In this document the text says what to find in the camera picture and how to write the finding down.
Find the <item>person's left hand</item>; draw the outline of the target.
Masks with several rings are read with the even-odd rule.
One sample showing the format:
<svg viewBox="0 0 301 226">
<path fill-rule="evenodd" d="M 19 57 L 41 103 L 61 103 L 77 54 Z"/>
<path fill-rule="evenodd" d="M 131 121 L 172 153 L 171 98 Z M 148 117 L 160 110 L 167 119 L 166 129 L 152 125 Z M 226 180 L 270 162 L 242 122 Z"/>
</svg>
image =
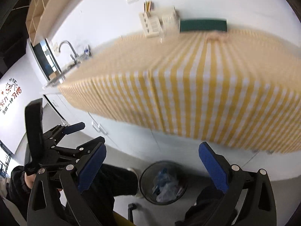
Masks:
<svg viewBox="0 0 301 226">
<path fill-rule="evenodd" d="M 36 174 L 28 175 L 26 172 L 24 173 L 24 181 L 26 183 L 26 186 L 31 190 L 34 185 L 34 181 L 36 178 Z"/>
</svg>

